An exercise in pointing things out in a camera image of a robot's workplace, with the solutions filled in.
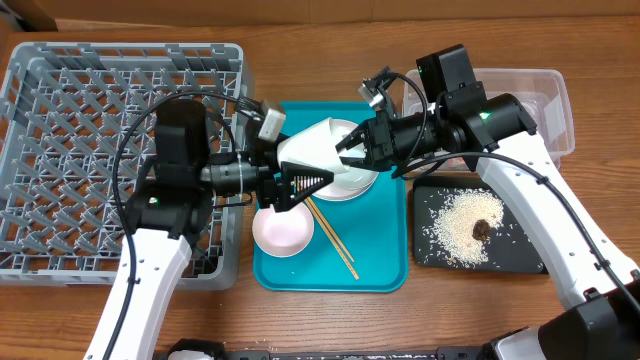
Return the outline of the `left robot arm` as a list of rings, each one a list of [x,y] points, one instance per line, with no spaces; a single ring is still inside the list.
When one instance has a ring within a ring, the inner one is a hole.
[[[132,196],[114,197],[123,253],[88,359],[152,358],[178,280],[217,208],[214,198],[237,195],[239,207],[257,201],[288,211],[334,179],[319,162],[280,159],[284,114],[244,96],[234,102],[248,118],[248,148],[212,153],[204,97],[171,94],[135,121],[156,118],[156,153],[144,161]]]

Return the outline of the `pink shallow bowl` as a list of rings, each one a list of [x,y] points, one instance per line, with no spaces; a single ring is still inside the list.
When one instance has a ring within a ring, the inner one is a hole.
[[[252,223],[254,242],[266,254],[286,258],[304,250],[314,234],[314,218],[304,204],[276,212],[274,207],[259,209]]]

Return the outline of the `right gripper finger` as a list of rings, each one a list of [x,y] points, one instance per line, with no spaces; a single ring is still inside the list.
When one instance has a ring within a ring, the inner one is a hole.
[[[335,145],[335,148],[338,153],[357,148],[367,154],[370,150],[369,127],[366,124],[358,125],[354,130],[346,134],[345,137]]]
[[[358,169],[364,169],[364,170],[368,170],[368,171],[372,171],[372,164],[367,160],[366,157],[364,158],[357,158],[357,157],[340,157],[341,163],[345,166],[345,167],[349,167],[349,168],[358,168]]]

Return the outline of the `brown food chunk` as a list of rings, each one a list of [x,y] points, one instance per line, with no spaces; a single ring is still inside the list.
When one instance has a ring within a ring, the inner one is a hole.
[[[472,237],[475,240],[486,242],[490,239],[491,226],[485,219],[478,220],[472,230]]]

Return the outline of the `wooden chopstick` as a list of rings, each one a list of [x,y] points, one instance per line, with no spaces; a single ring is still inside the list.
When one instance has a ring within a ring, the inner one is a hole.
[[[334,240],[337,242],[338,246],[344,252],[344,254],[348,257],[348,259],[351,262],[355,262],[354,257],[351,255],[347,247],[344,245],[343,241],[338,236],[337,232],[333,229],[333,227],[331,226],[331,224],[329,223],[325,215],[320,211],[319,207],[315,204],[315,202],[311,198],[307,198],[306,202],[308,203],[308,205],[312,207],[312,209],[314,209],[318,213],[320,220],[322,220],[324,224],[328,227],[329,232],[333,236]]]
[[[331,244],[333,245],[333,247],[337,251],[338,255],[340,256],[340,258],[342,259],[342,261],[346,265],[346,267],[349,270],[349,272],[351,273],[352,277],[355,280],[359,280],[360,277],[359,277],[358,273],[356,272],[355,268],[353,267],[351,261],[347,258],[347,256],[344,254],[344,252],[338,246],[337,242],[334,240],[333,236],[329,232],[328,227],[324,224],[324,222],[322,220],[320,220],[320,217],[319,217],[318,213],[314,209],[312,209],[312,207],[310,205],[308,205],[308,206],[309,206],[309,208],[310,208],[315,220],[319,223],[320,227],[322,228],[324,233],[327,235],[329,241],[331,242]]]

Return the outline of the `grey bowl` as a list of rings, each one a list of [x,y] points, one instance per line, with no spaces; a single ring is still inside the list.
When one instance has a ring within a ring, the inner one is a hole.
[[[364,158],[364,146],[358,145],[351,149],[343,149],[339,155],[341,157]],[[376,177],[376,172],[351,166],[347,172],[336,174],[334,183],[344,190],[357,190],[369,185]]]

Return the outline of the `white cup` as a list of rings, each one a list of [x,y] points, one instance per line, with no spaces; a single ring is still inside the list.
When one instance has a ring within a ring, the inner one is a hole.
[[[329,117],[289,137],[277,147],[277,160],[331,171],[346,173],[347,165],[336,150],[337,138],[333,134],[335,121]]]

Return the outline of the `white round plate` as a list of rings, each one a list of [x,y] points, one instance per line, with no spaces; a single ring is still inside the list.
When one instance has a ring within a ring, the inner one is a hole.
[[[332,121],[332,135],[336,142],[342,140],[346,134],[350,133],[357,127],[357,124],[348,120],[334,119]],[[316,191],[314,196],[327,201],[347,201],[363,194],[369,187],[373,185],[376,178],[366,187],[357,190],[344,190],[336,186],[334,181],[324,188]]]

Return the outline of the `white rice pile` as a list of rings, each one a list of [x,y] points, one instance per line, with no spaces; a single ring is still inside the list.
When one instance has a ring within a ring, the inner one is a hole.
[[[472,230],[480,219],[489,222],[491,231],[501,228],[503,202],[484,189],[438,191],[437,195],[443,203],[428,210],[429,223],[422,228],[428,255],[454,268],[473,269],[487,263],[491,234],[488,241],[481,242],[472,237]]]

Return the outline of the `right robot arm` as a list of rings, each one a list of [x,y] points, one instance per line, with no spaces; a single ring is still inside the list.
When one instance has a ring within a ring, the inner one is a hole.
[[[486,343],[481,359],[635,359],[639,355],[639,268],[611,242],[558,172],[537,125],[510,94],[488,98],[462,45],[416,62],[418,114],[395,118],[388,86],[396,74],[366,79],[375,110],[337,144],[362,146],[343,163],[399,177],[462,159],[508,206],[552,277],[563,312]]]

